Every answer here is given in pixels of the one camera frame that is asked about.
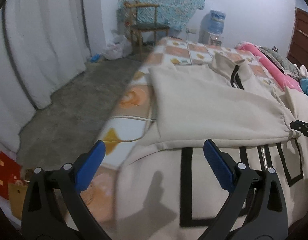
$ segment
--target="metal screw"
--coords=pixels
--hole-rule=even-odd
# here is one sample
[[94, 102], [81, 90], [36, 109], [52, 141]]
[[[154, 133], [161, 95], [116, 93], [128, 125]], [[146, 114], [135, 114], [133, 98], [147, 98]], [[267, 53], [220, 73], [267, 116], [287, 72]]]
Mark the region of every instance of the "metal screw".
[[64, 170], [70, 170], [72, 168], [72, 165], [70, 163], [66, 163], [64, 166], [63, 166], [63, 169]]
[[36, 168], [35, 170], [34, 170], [34, 173], [35, 174], [38, 174], [38, 173], [40, 173], [41, 172], [41, 168], [40, 167], [38, 167], [38, 168]]
[[274, 168], [272, 168], [272, 167], [269, 167], [269, 173], [274, 174], [274, 173], [275, 173], [275, 169], [274, 169]]
[[238, 163], [238, 164], [237, 164], [237, 167], [238, 167], [239, 169], [241, 169], [241, 170], [245, 170], [246, 165], [245, 165], [244, 163]]

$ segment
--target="wooden chair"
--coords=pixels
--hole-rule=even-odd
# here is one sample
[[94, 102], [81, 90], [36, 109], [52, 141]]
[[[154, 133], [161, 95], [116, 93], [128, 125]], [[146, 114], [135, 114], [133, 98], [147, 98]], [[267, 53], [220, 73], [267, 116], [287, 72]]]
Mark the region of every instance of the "wooden chair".
[[[133, 3], [130, 4], [128, 2], [124, 3], [126, 8], [132, 10], [136, 8], [136, 23], [131, 25], [130, 27], [130, 37], [133, 46], [133, 32], [137, 35], [137, 40], [139, 44], [139, 52], [140, 52], [140, 60], [142, 61], [142, 32], [154, 32], [154, 44], [156, 45], [156, 32], [157, 31], [165, 31], [166, 36], [168, 36], [169, 26], [165, 24], [157, 23], [157, 8], [159, 7], [158, 4], [152, 3]], [[155, 16], [154, 16], [154, 23], [139, 23], [137, 20], [138, 15], [138, 8], [145, 8], [145, 7], [154, 7], [155, 8]]]

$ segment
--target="blue gripper pad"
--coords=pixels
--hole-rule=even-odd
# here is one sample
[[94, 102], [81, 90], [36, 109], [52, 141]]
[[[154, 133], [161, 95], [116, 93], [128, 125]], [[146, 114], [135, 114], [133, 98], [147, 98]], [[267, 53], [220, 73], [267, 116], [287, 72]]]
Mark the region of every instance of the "blue gripper pad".
[[211, 139], [204, 142], [203, 152], [222, 189], [234, 191], [234, 175], [220, 155], [220, 150]]
[[89, 157], [76, 173], [75, 189], [77, 192], [81, 192], [88, 188], [105, 157], [105, 152], [105, 143], [103, 141], [98, 141], [91, 152], [89, 152]]

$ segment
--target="zipper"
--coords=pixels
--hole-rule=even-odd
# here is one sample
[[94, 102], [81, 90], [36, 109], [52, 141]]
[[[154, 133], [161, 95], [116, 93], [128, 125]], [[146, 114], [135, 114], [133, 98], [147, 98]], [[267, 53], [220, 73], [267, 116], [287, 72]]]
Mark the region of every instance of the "zipper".
[[265, 169], [267, 169], [268, 166], [267, 166], [267, 160], [266, 160], [264, 145], [261, 145], [261, 152], [262, 152], [262, 158], [263, 158], [263, 162], [264, 162], [264, 167], [265, 167]]

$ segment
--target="beige hoodie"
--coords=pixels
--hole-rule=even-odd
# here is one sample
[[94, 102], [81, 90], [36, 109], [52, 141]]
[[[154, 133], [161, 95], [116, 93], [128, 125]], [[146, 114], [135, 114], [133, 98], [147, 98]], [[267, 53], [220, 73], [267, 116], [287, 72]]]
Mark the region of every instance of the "beige hoodie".
[[[244, 90], [233, 88], [235, 66], [216, 54], [210, 66], [150, 70], [158, 116], [118, 176], [118, 239], [197, 239], [212, 223], [228, 193], [203, 156], [208, 138], [236, 162], [276, 169], [289, 225], [305, 214], [308, 138], [289, 123], [308, 122], [308, 98], [296, 90], [274, 91], [246, 62], [239, 63], [233, 84]], [[246, 210], [233, 229], [242, 225]]]

